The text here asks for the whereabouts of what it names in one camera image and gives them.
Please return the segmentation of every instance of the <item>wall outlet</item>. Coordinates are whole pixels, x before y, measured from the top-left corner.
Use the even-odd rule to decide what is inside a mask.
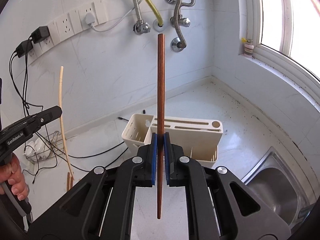
[[[105,1],[104,0],[95,0],[94,8],[96,10],[98,24],[102,24],[108,21],[106,14]]]
[[[37,54],[35,49],[32,49],[28,52],[28,64],[31,64],[32,62],[34,62],[37,59]]]
[[[60,40],[59,32],[57,29],[56,21],[52,21],[51,23],[49,23],[48,28],[49,28],[50,37],[54,46],[58,45],[61,42],[61,40]]]
[[[59,36],[60,36],[61,41],[64,41],[64,40],[70,38],[71,36],[75,35],[73,28],[72,28],[70,16],[68,13],[57,18],[56,24],[57,24],[57,28],[58,28],[58,32],[59,32]]]
[[[90,26],[85,23],[85,16],[89,12],[91,12],[94,15],[94,17],[96,18],[96,21],[93,24],[93,26],[98,25],[97,14],[96,14],[96,10],[94,7],[94,2],[87,3],[87,4],[84,4],[83,6],[80,6],[78,8],[78,11],[79,11],[79,17],[80,17],[80,21],[81,21],[81,25],[82,25],[83,30],[87,30],[90,28]]]
[[[69,12],[72,28],[75,34],[83,31],[79,17],[78,9],[75,8]]]
[[[32,45],[33,45],[33,49],[36,52],[37,57],[40,57],[43,54],[40,44],[39,43],[34,44],[32,41]]]
[[[51,36],[49,36],[48,38],[46,38],[44,41],[40,42],[40,46],[42,49],[42,53],[47,52],[49,49],[53,48],[54,44],[52,42],[52,38]]]

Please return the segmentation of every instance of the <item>dish rack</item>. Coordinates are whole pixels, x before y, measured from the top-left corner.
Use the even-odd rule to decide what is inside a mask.
[[[164,131],[169,132],[171,143],[181,146],[186,156],[205,167],[214,165],[223,134],[221,121],[166,116]],[[122,133],[122,139],[131,153],[136,155],[140,146],[151,143],[154,132],[157,132],[155,115],[134,114]]]

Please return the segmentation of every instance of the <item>white tiled wall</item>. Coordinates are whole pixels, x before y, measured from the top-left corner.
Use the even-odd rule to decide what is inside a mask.
[[[245,37],[245,0],[213,0],[214,66],[212,74],[246,97],[276,122],[298,145],[320,180],[320,113],[281,73],[239,56]]]
[[[23,116],[22,103],[9,77],[10,55],[17,45],[40,25],[92,0],[9,0],[1,13],[0,35],[3,40],[0,76],[3,79],[2,110],[11,122]],[[165,22],[169,23],[174,5],[164,0],[152,0]],[[106,0],[111,26],[129,9],[132,0]],[[150,25],[155,16],[146,2],[140,5],[142,16]],[[170,49],[177,36],[170,25],[166,38],[166,89],[211,75],[213,66],[214,20],[213,1],[196,0],[193,8],[183,8],[191,26],[183,28],[187,48],[181,53]],[[136,35],[134,11],[116,28],[107,33],[92,30],[81,32],[61,42],[28,68],[28,101],[45,108],[58,102],[60,66],[63,75],[63,113],[65,130],[117,111],[127,105],[156,94],[157,32]],[[13,76],[20,90],[24,79],[24,60],[15,58]]]

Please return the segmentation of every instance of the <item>window frame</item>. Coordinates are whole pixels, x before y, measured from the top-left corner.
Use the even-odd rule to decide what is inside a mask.
[[[254,45],[253,56],[274,67],[302,87],[313,99],[320,103],[320,77],[317,77],[304,66],[291,59],[290,50],[293,34],[292,1],[283,0],[284,28],[281,52],[278,52],[261,43],[263,27],[262,0],[246,0],[247,3],[247,39]]]

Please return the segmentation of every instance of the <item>human hand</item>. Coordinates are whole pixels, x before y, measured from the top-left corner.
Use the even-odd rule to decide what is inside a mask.
[[[22,174],[20,162],[17,156],[12,154],[12,161],[4,166],[0,166],[0,184],[8,181],[12,185],[11,192],[18,196],[18,199],[24,200],[28,196],[28,187]],[[0,195],[4,194],[0,186]]]

